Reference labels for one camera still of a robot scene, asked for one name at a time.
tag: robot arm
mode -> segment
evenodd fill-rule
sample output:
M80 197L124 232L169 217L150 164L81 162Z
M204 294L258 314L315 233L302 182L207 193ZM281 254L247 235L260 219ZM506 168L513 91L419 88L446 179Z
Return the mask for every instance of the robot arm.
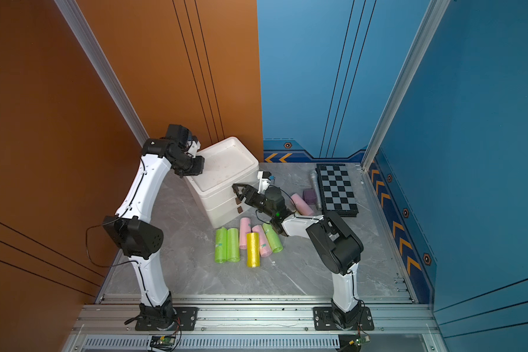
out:
M143 145L141 163L129 193L115 216L104 218L104 229L133 264L141 288L141 313L136 329L166 329L174 321L172 297L160 266L162 230L150 225L156 195L172 169L183 176L199 175L204 158L196 157L200 143L179 125L169 125L165 137L150 138Z
M234 184L233 191L241 201L270 216L270 224L278 234L310 238L323 264L332 272L334 322L342 329L358 324L365 309L357 292L358 262L364 250L358 236L336 212L302 216L289 211L282 191L266 181L273 180L273 176L260 172L258 178L258 190L247 184Z

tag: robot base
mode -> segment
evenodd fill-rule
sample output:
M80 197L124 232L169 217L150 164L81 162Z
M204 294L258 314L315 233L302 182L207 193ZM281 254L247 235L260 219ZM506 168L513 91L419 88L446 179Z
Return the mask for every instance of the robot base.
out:
M167 320L163 321L155 317L143 316L137 319L135 325L136 331L174 331L177 328L176 321L180 320L180 329L182 331L193 331L197 320L197 307L175 307L174 315L170 325Z
M339 324L333 317L333 311L337 315L352 315L356 317L345 324ZM341 312L336 307L313 307L313 317L315 319L315 330L317 331L357 331L358 324L362 331L372 331L374 329L372 312L366 306L357 305L348 313Z

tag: stacked foam boxes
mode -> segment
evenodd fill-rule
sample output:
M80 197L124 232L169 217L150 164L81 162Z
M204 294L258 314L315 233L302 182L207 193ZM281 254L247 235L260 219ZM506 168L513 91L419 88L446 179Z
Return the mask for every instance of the stacked foam boxes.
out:
M238 200L232 184L249 184L258 188L258 160L236 137L222 140L197 155L205 158L203 173L185 179L197 206L214 228L220 228L253 209Z

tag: green foam tube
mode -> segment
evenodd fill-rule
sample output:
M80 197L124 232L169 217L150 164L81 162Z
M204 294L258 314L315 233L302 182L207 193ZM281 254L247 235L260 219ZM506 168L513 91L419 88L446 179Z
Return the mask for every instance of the green foam tube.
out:
M218 229L215 233L215 263L227 261L227 229Z
M240 261L239 229L227 230L227 261Z
M284 247L282 246L282 243L280 242L280 238L277 236L277 233L274 231L274 229L272 229L272 225L262 224L262 228L264 229L264 233L266 234L268 243L270 243L270 248L272 248L272 252L281 252Z

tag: chess board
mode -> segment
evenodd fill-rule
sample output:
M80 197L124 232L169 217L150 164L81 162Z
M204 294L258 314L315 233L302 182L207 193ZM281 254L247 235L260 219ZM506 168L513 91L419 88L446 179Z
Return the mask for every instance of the chess board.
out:
M340 216L356 216L358 204L344 164L317 164L319 192L323 212L336 211Z

